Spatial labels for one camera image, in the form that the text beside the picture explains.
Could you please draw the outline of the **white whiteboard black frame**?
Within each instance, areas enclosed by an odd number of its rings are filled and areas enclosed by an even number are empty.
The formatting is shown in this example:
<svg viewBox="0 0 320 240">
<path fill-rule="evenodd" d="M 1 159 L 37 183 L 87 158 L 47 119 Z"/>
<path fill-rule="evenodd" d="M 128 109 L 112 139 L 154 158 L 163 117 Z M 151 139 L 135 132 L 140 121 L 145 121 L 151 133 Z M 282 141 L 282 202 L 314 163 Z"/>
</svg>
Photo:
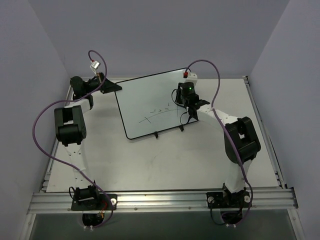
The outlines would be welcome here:
<svg viewBox="0 0 320 240">
<path fill-rule="evenodd" d="M 188 121 L 186 110 L 173 101 L 178 83 L 185 81 L 184 72 L 180 68 L 117 83 L 122 90 L 116 91 L 115 97 L 129 140 L 196 122 Z"/>
</svg>

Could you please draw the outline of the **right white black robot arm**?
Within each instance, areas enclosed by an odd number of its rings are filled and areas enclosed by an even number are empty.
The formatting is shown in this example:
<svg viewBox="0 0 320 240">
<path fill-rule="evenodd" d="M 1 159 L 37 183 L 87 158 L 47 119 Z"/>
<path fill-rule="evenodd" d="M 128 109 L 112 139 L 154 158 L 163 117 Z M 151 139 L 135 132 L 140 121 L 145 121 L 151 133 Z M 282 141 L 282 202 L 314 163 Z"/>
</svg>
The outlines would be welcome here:
<svg viewBox="0 0 320 240">
<path fill-rule="evenodd" d="M 225 205 L 234 206 L 240 201 L 239 193 L 250 185 L 248 170 L 261 150 L 252 120 L 249 117 L 231 116 L 213 108 L 208 101 L 200 99 L 196 94 L 193 82 L 178 84 L 174 102 L 186 109 L 189 119 L 221 128 L 225 153 L 230 160 L 229 172 L 223 184 L 222 200 Z"/>
</svg>

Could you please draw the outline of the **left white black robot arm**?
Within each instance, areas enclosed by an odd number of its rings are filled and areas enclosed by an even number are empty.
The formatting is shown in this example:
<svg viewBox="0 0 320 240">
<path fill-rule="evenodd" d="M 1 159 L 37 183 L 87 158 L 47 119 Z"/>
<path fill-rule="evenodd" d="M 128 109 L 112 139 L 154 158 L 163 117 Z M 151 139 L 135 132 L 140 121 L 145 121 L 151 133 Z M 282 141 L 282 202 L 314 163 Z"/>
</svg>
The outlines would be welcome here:
<svg viewBox="0 0 320 240">
<path fill-rule="evenodd" d="M 73 101 L 65 107 L 54 110 L 54 123 L 56 138 L 65 147 L 70 159 L 75 179 L 75 187 L 71 190 L 74 202 L 83 202 L 90 210 L 100 206 L 101 197 L 97 187 L 89 181 L 90 171 L 85 153 L 84 140 L 87 137 L 87 128 L 84 113 L 94 106 L 93 96 L 90 94 L 96 88 L 102 94 L 117 92 L 122 87 L 108 79 L 99 72 L 88 81 L 79 76 L 70 79 L 73 89 Z"/>
</svg>

